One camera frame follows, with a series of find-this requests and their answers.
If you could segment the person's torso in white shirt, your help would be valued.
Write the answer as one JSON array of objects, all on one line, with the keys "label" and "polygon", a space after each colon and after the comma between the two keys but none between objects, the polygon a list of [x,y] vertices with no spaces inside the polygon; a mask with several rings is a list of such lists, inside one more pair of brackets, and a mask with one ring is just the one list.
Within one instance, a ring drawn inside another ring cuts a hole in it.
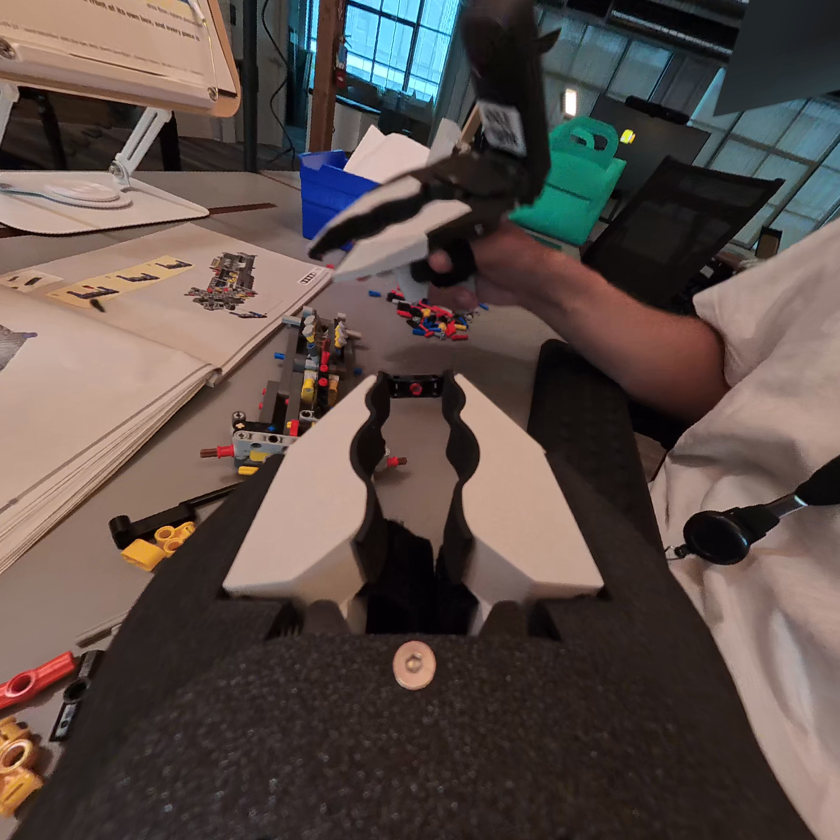
[{"label": "person's torso in white shirt", "polygon": [[[729,391],[650,484],[665,545],[691,515],[792,491],[839,451],[839,222],[701,292]],[[838,507],[784,518],[746,560],[671,564],[764,756],[817,838],[839,837]]]}]

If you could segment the pile of yellow lego pieces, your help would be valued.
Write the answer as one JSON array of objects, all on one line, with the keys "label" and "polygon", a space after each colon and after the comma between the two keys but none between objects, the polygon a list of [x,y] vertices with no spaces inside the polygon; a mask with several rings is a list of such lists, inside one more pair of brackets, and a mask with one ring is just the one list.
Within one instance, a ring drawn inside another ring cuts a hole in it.
[{"label": "pile of yellow lego pieces", "polygon": [[140,537],[121,549],[121,556],[130,564],[145,571],[153,571],[164,559],[172,557],[196,530],[193,520],[176,525],[164,525],[153,531],[150,537]]}]

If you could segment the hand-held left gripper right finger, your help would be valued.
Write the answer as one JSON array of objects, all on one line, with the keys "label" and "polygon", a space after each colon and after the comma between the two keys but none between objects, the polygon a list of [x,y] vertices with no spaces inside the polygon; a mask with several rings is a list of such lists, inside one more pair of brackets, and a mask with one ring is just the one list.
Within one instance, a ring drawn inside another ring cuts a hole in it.
[{"label": "hand-held left gripper right finger", "polygon": [[462,374],[444,376],[443,415],[457,476],[443,540],[455,625],[480,630],[498,603],[599,594],[601,572],[543,447]]}]

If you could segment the small black lego connector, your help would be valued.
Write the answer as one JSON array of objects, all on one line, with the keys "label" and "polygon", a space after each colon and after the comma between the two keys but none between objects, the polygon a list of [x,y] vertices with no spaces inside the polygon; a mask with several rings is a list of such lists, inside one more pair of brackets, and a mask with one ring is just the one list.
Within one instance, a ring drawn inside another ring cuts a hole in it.
[{"label": "small black lego connector", "polygon": [[[438,398],[443,394],[445,377],[442,374],[389,374],[386,377],[391,398]],[[423,384],[423,395],[411,396],[408,386],[412,382]]]}]

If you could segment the long lego chassis assembly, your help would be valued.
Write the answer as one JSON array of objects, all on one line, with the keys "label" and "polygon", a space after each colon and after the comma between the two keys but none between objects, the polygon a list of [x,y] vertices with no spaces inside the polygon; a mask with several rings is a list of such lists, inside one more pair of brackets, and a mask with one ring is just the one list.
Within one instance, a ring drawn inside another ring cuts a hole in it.
[{"label": "long lego chassis assembly", "polygon": [[348,327],[341,311],[332,317],[303,308],[282,320],[286,338],[279,378],[262,392],[257,419],[235,412],[230,443],[203,448],[202,459],[231,459],[240,476],[252,476],[271,456],[283,458],[291,445],[331,412],[361,378],[356,345],[361,333]]}]

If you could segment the thin black lego liftarm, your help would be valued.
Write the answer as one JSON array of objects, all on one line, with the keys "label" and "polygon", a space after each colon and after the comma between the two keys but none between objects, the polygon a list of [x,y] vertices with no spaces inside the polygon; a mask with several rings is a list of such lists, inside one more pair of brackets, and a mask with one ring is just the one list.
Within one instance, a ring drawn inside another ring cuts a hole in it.
[{"label": "thin black lego liftarm", "polygon": [[91,688],[91,682],[96,675],[106,652],[102,649],[88,650],[80,658],[80,663],[74,679],[65,688],[62,705],[58,718],[49,735],[49,742],[64,742],[68,740],[84,700]]}]

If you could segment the person's right hand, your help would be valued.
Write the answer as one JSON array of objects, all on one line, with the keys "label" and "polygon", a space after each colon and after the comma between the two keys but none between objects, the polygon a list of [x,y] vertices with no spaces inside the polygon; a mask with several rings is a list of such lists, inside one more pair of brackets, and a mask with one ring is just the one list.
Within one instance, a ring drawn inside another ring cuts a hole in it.
[{"label": "person's right hand", "polygon": [[548,299],[551,291],[579,263],[563,251],[546,246],[515,224],[502,223],[492,234],[448,246],[428,258],[438,274],[454,270],[451,257],[470,256],[476,271],[472,286],[431,286],[427,298],[451,309],[471,310],[480,304],[527,308]]}]

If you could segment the pile of mixed lego pieces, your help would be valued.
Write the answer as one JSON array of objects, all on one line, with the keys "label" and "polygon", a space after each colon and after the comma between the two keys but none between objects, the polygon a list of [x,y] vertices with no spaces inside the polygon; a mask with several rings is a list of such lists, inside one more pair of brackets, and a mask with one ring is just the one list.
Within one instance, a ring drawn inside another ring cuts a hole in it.
[{"label": "pile of mixed lego pieces", "polygon": [[418,303],[411,303],[405,299],[399,288],[387,292],[371,289],[366,294],[371,299],[386,301],[394,314],[411,330],[412,335],[442,342],[468,341],[472,322],[490,309],[486,303],[480,303],[478,307],[468,311],[454,311],[429,304],[425,298]]}]

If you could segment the large black screen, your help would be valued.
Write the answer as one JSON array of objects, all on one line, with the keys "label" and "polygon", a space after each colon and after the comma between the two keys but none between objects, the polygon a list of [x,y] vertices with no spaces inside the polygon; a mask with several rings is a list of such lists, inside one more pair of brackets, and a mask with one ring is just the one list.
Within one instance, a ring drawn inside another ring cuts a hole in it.
[{"label": "large black screen", "polygon": [[606,95],[595,101],[591,117],[616,131],[614,156],[625,162],[616,188],[626,200],[646,183],[665,157],[694,164],[711,136],[703,129],[648,115]]}]

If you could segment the black metal pole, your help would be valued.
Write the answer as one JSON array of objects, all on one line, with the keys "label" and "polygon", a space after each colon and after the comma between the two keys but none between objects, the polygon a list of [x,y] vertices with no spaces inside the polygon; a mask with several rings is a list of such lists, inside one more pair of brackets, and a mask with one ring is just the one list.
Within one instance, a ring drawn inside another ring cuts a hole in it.
[{"label": "black metal pole", "polygon": [[243,151],[246,172],[258,173],[259,68],[258,68],[258,2],[243,1],[241,10]]}]

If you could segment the teal carrier box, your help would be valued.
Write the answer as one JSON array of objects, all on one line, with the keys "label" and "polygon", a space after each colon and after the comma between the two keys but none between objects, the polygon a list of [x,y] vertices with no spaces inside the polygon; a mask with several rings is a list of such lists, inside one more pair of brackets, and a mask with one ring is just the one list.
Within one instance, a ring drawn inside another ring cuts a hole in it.
[{"label": "teal carrier box", "polygon": [[545,185],[531,204],[512,211],[510,220],[531,233],[583,245],[624,172],[618,145],[614,127],[591,117],[553,129]]}]

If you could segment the lego instruction sheet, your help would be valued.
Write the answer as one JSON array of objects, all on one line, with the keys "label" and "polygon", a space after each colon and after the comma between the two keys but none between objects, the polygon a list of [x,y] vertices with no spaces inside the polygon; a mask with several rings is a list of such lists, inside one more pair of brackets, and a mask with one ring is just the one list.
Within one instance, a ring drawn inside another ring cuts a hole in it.
[{"label": "lego instruction sheet", "polygon": [[65,258],[2,268],[2,324],[63,350],[191,357],[217,377],[298,312],[329,269],[182,224]]}]

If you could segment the black perforated panel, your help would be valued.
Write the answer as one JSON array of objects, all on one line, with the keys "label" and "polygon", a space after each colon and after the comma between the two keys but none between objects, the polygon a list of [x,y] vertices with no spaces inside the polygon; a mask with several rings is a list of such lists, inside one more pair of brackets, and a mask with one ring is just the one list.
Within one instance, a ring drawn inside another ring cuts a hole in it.
[{"label": "black perforated panel", "polygon": [[627,398],[561,340],[540,348],[527,430],[585,537],[622,524],[664,555]]}]

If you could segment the black mesh office chair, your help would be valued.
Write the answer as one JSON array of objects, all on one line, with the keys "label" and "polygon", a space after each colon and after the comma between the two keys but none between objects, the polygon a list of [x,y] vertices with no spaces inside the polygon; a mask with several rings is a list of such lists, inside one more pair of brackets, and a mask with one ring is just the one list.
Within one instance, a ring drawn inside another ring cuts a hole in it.
[{"label": "black mesh office chair", "polygon": [[668,155],[581,262],[632,298],[666,308],[783,184]]}]

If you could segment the large paned window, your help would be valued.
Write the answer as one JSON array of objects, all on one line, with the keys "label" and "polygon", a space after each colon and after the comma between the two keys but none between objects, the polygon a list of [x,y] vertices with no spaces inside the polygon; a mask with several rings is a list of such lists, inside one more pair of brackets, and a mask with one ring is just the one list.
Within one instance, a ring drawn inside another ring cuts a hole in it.
[{"label": "large paned window", "polygon": [[346,70],[382,90],[435,101],[459,6],[458,1],[348,2]]}]

